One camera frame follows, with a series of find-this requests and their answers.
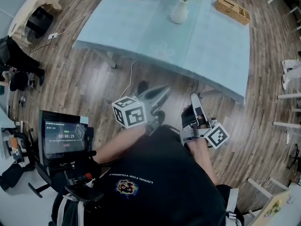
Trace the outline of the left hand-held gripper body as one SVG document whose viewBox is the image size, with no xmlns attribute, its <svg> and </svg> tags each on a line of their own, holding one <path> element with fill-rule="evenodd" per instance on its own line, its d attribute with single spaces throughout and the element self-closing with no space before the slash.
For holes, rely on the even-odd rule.
<svg viewBox="0 0 301 226">
<path fill-rule="evenodd" d="M 139 125 L 146 126 L 146 134 L 151 135 L 161 125 L 158 123 L 154 108 L 144 101 L 123 97 L 112 103 L 116 121 L 125 129 Z"/>
</svg>

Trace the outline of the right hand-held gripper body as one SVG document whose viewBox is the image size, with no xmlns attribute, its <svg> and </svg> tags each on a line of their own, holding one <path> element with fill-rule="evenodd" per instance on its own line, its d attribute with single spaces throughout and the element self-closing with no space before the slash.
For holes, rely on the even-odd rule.
<svg viewBox="0 0 301 226">
<path fill-rule="evenodd" d="M 208 122 L 208 128 L 199 129 L 191 125 L 187 125 L 183 128 L 180 132 L 182 145 L 196 138 L 206 139 L 209 143 L 208 147 L 213 147 L 214 149 L 224 144 L 230 137 L 225 128 L 215 118 L 211 118 Z"/>
</svg>

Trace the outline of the white ribbed vase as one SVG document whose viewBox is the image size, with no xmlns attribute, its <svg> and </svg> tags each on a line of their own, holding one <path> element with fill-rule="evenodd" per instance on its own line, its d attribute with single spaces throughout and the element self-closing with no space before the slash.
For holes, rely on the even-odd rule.
<svg viewBox="0 0 301 226">
<path fill-rule="evenodd" d="M 178 0 L 170 13 L 171 20 L 176 24 L 183 24 L 188 17 L 187 0 Z"/>
</svg>

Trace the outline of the person's left forearm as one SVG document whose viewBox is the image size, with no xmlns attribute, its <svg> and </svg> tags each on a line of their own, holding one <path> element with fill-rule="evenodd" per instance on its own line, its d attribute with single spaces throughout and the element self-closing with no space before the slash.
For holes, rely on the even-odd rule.
<svg viewBox="0 0 301 226">
<path fill-rule="evenodd" d="M 96 155 L 93 156 L 94 161 L 98 164 L 107 164 L 120 159 L 145 133 L 145 125 L 122 130 L 96 150 Z"/>
</svg>

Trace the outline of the person's right hand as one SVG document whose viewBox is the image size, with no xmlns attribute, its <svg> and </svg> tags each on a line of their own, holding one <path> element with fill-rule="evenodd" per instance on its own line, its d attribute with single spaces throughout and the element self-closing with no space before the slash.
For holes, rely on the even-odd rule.
<svg viewBox="0 0 301 226">
<path fill-rule="evenodd" d="M 182 119 L 182 128 L 190 125 L 192 128 L 195 129 L 208 129 L 209 124 L 207 119 L 205 118 L 205 114 L 201 107 L 196 109 L 196 113 L 194 111 L 194 107 L 192 105 L 188 105 L 184 108 L 181 119 Z"/>
</svg>

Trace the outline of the person's left shoe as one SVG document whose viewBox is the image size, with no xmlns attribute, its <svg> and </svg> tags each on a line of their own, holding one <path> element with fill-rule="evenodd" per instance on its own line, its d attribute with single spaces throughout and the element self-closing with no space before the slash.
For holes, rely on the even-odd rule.
<svg viewBox="0 0 301 226">
<path fill-rule="evenodd" d="M 141 81 L 138 84 L 138 88 L 137 88 L 137 94 L 140 95 L 142 94 L 144 91 L 146 91 L 149 88 L 149 83 L 147 81 Z"/>
</svg>

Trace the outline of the person's shoe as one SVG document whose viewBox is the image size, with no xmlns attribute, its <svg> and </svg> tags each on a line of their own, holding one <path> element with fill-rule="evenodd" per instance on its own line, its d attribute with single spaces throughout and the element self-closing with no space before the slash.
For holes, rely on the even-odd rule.
<svg viewBox="0 0 301 226">
<path fill-rule="evenodd" d="M 163 122 L 165 120 L 165 116 L 166 116 L 166 114 L 162 110 L 159 110 L 159 111 L 156 112 L 156 117 L 158 118 L 159 125 L 163 124 Z"/>
<path fill-rule="evenodd" d="M 141 81 L 138 84 L 138 88 L 137 88 L 137 94 L 140 95 L 142 94 L 144 91 L 146 91 L 149 88 L 149 83 L 147 81 Z"/>
</svg>

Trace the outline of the person's right shoe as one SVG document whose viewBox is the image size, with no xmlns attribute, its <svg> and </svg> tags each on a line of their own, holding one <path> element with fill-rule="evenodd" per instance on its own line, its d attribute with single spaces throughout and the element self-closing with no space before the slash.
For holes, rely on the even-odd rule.
<svg viewBox="0 0 301 226">
<path fill-rule="evenodd" d="M 162 110 L 159 110 L 159 111 L 156 112 L 156 117 L 158 118 L 159 125 L 163 124 L 163 122 L 165 120 L 165 116 L 166 116 L 166 114 Z"/>
</svg>

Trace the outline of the light blue cloth table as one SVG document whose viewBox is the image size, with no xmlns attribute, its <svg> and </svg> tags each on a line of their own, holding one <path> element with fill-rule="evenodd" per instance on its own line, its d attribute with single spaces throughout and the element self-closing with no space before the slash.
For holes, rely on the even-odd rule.
<svg viewBox="0 0 301 226">
<path fill-rule="evenodd" d="M 248 25 L 218 12 L 215 0 L 190 0 L 183 24 L 178 0 L 102 0 L 74 48 L 111 52 L 194 78 L 244 105 L 250 61 Z"/>
</svg>

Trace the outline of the person's black t-shirt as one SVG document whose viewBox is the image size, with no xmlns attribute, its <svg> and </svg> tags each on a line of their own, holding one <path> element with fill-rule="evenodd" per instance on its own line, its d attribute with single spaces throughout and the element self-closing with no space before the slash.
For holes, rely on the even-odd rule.
<svg viewBox="0 0 301 226">
<path fill-rule="evenodd" d="M 102 226 L 244 226 L 229 203 L 231 187 L 215 185 L 179 135 L 162 126 L 142 136 L 94 182 L 103 192 Z"/>
</svg>

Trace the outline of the black rig monitor screen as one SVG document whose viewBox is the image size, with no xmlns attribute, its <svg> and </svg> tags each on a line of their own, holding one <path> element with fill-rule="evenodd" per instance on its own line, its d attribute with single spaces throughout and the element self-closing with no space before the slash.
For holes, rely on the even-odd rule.
<svg viewBox="0 0 301 226">
<path fill-rule="evenodd" d="M 38 126 L 43 166 L 56 166 L 91 155 L 94 129 L 88 126 L 88 117 L 40 110 Z"/>
</svg>

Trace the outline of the black office chair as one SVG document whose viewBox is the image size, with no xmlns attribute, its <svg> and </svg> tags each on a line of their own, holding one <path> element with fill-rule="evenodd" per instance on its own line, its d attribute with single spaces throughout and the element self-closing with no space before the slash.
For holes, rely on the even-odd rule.
<svg viewBox="0 0 301 226">
<path fill-rule="evenodd" d="M 9 195 L 32 194 L 42 198 L 41 193 L 49 187 L 34 167 L 13 163 L 0 174 L 0 189 Z"/>
<path fill-rule="evenodd" d="M 298 145 L 296 144 L 296 153 L 295 156 L 290 156 L 289 158 L 293 159 L 293 162 L 290 166 L 287 166 L 287 168 L 290 170 L 293 165 L 297 165 L 297 172 L 301 173 L 301 156 L 299 156 L 300 150 L 298 149 Z"/>
</svg>

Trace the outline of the wicker basket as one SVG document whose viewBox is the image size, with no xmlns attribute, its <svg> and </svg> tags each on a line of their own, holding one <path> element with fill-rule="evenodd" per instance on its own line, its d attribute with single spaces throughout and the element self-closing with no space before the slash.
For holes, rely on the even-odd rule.
<svg viewBox="0 0 301 226">
<path fill-rule="evenodd" d="M 217 11 L 236 20 L 242 25 L 247 25 L 251 22 L 250 13 L 232 0 L 216 0 L 214 7 Z"/>
</svg>

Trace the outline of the beige cloth covered table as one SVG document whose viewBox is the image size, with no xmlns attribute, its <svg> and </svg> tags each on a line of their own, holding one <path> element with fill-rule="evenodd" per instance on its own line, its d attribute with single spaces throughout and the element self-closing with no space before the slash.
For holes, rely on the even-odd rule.
<svg viewBox="0 0 301 226">
<path fill-rule="evenodd" d="M 44 5 L 54 11 L 62 10 L 59 0 L 27 0 L 18 10 L 8 29 L 8 36 L 13 38 L 18 45 L 29 47 L 31 44 L 25 35 L 26 24 L 36 9 L 42 8 Z"/>
</svg>

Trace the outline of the black monitor mount rig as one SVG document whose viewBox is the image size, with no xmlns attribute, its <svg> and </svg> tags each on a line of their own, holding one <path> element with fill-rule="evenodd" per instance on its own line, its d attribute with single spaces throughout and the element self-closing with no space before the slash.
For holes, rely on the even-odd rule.
<svg viewBox="0 0 301 226">
<path fill-rule="evenodd" d="M 94 179 L 91 173 L 74 175 L 76 169 L 74 163 L 47 167 L 37 163 L 35 169 L 46 184 L 38 188 L 34 188 L 30 183 L 28 186 L 39 198 L 42 198 L 40 193 L 49 187 L 52 187 L 57 192 L 62 191 L 62 188 L 64 188 L 71 196 L 84 204 L 97 203 L 103 198 L 103 192 L 87 185 Z"/>
</svg>

